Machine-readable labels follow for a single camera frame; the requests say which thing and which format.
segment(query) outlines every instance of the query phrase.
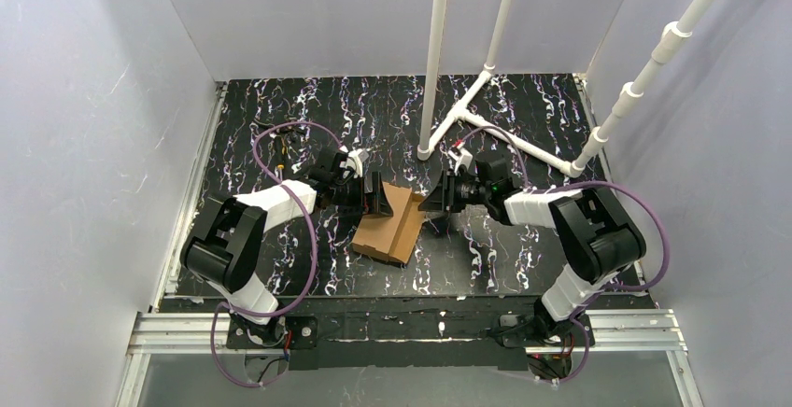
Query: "black base panel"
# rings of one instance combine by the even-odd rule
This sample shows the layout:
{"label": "black base panel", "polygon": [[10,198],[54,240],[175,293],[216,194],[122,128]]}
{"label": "black base panel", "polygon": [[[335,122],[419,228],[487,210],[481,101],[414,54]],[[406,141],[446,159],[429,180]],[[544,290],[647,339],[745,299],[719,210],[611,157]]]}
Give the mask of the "black base panel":
{"label": "black base panel", "polygon": [[525,350],[504,348],[493,340],[448,343],[327,342],[316,349],[293,351],[290,371],[345,367],[498,367],[528,369]]}
{"label": "black base panel", "polygon": [[[306,300],[287,314],[287,324],[295,334],[290,369],[412,365],[524,371],[528,361],[522,347],[504,348],[482,332],[497,326],[501,315],[532,312],[536,300],[532,296]],[[587,316],[581,321],[590,325]],[[317,330],[304,338],[299,335],[302,325]],[[246,334],[238,334],[237,328],[232,321],[228,348],[259,348]],[[578,343],[583,342],[581,333],[573,330]],[[591,332],[589,340],[595,343]]]}
{"label": "black base panel", "polygon": [[[435,126],[475,79],[440,77]],[[448,145],[472,126],[453,126],[431,158],[419,161],[422,98],[423,77],[232,80],[205,169],[202,200],[209,191],[237,194],[272,186],[253,160],[252,139],[261,130],[252,123],[255,119],[279,123],[286,118],[313,120],[337,132],[348,147],[369,148],[369,171],[381,171],[384,181],[426,194],[450,164],[445,155]],[[470,109],[565,160],[579,154],[589,133],[572,75],[496,76],[476,95]],[[325,133],[309,129],[307,137],[290,148],[287,171],[313,162],[317,150],[329,144]],[[495,145],[496,140],[485,133],[468,143],[473,153]],[[268,163],[271,152],[271,144],[262,147]],[[536,188],[570,182],[543,162],[525,157],[529,180]],[[519,175],[519,166],[515,163],[513,168]],[[577,180],[603,176],[600,163],[594,161]],[[313,219],[319,254],[311,295],[539,295],[553,284],[566,260],[552,230],[503,226],[488,218],[481,206],[427,221],[406,266],[383,264],[353,252],[350,242],[356,219],[338,218],[334,209],[316,213]],[[276,295],[296,295],[308,275],[309,253],[307,228],[301,220],[275,228],[262,241],[257,274]],[[622,279],[637,284],[634,271]],[[183,269],[177,294],[218,295]]]}

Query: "cardboard box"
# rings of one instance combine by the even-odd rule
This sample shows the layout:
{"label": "cardboard box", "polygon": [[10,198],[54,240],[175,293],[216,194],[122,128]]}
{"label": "cardboard box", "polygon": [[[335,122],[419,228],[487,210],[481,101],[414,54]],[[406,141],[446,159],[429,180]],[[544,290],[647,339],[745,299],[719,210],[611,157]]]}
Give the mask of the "cardboard box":
{"label": "cardboard box", "polygon": [[410,189],[382,184],[393,217],[363,216],[352,249],[376,260],[406,264],[413,256],[424,213],[418,205],[424,197]]}

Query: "enclosure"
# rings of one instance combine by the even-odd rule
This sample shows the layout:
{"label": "enclosure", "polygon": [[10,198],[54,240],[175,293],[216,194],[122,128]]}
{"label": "enclosure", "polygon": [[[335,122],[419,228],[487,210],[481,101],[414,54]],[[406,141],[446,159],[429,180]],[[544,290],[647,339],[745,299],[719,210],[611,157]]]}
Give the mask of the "enclosure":
{"label": "enclosure", "polygon": [[[777,181],[792,175],[790,4],[0,0],[4,398],[788,404],[778,301],[792,210]],[[258,252],[255,274],[281,306],[308,281],[284,316],[302,334],[262,347],[222,311],[212,339],[224,297],[181,264],[182,247],[210,194],[277,186],[254,140],[294,119],[367,149],[368,170],[423,195],[454,165],[455,142],[491,122],[522,142],[481,132],[465,146],[508,157],[531,191],[601,180],[639,194],[665,225],[668,272],[654,221],[618,195],[646,254],[615,282],[661,281],[604,292],[586,309],[590,352],[569,350],[579,374],[545,384],[529,361],[563,356],[566,339],[508,349],[481,331],[558,283],[559,232],[469,205],[428,218],[400,266],[352,250],[358,220],[330,207],[313,231],[300,218],[274,227]],[[283,141],[284,178],[331,144],[316,128]],[[256,153],[275,167],[279,146],[265,143]],[[283,377],[235,386],[212,349],[237,379]]]}

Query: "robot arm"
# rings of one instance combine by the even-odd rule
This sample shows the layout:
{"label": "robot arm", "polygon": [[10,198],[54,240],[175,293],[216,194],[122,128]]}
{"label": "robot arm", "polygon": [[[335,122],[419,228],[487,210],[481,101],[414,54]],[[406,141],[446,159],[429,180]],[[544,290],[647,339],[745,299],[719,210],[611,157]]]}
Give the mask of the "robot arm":
{"label": "robot arm", "polygon": [[[372,173],[372,190],[365,189],[362,163],[366,158],[362,149],[349,153],[322,149],[317,163],[304,173],[304,181],[284,180],[278,186],[237,196],[209,195],[182,247],[182,265],[232,306],[274,312],[278,301],[255,270],[263,234],[303,214],[283,187],[291,189],[308,212],[336,204],[342,216],[392,216],[379,173]],[[270,317],[240,316],[260,335],[275,335]]]}
{"label": "robot arm", "polygon": [[521,319],[532,338],[568,331],[575,310],[645,254],[644,237],[608,189],[530,193],[517,187],[503,158],[476,160],[472,175],[465,162],[460,164],[469,153],[459,150],[452,156],[455,170],[443,173],[420,209],[452,213],[483,204],[502,224],[554,228],[559,234],[567,263],[534,305],[533,317]]}

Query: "black marbled floor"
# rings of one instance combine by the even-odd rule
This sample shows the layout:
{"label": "black marbled floor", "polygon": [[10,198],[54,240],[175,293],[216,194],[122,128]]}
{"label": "black marbled floor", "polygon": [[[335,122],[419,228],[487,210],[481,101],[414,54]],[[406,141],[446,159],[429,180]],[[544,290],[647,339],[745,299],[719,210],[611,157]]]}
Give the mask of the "black marbled floor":
{"label": "black marbled floor", "polygon": [[[438,82],[436,126],[473,84],[476,76],[444,76]],[[428,193],[450,160],[446,148],[470,125],[451,128],[428,161],[416,157],[423,77],[324,77],[233,80],[220,114],[202,199],[209,191],[231,194],[272,186],[253,161],[252,141],[261,119],[278,123],[288,117],[309,119],[337,132],[350,148],[367,147],[368,170],[379,170],[395,185]],[[589,132],[571,75],[496,76],[470,105],[473,112],[565,160],[579,153]],[[313,162],[318,147],[329,145],[324,132],[309,130],[290,150],[292,172]],[[473,152],[494,149],[496,141],[481,133]],[[509,153],[501,144],[500,149]],[[262,149],[262,155],[271,156]],[[537,189],[569,182],[560,172],[527,156],[531,184]],[[518,166],[514,166],[519,175]],[[598,162],[580,179],[604,178]],[[319,268],[313,295],[466,295],[543,293],[555,281],[565,259],[552,230],[506,227],[486,216],[483,207],[445,220],[427,221],[416,250],[404,267],[371,260],[352,251],[356,222],[339,219],[334,209],[313,216],[319,240]],[[299,293],[310,265],[307,227],[295,220],[268,232],[257,273],[275,293]],[[624,276],[634,281],[634,272]],[[216,292],[182,269],[179,295]]]}

